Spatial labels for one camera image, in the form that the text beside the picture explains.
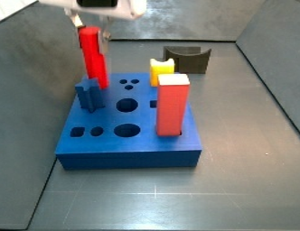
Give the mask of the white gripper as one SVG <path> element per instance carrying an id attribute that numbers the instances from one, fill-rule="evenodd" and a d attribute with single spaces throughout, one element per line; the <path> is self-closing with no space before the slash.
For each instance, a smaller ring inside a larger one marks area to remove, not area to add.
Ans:
<path id="1" fill-rule="evenodd" d="M 40 2 L 62 7 L 77 28 L 84 27 L 80 12 L 102 15 L 100 41 L 104 53 L 108 53 L 112 38 L 109 31 L 112 18 L 136 20 L 146 11 L 146 0 L 40 0 Z"/>

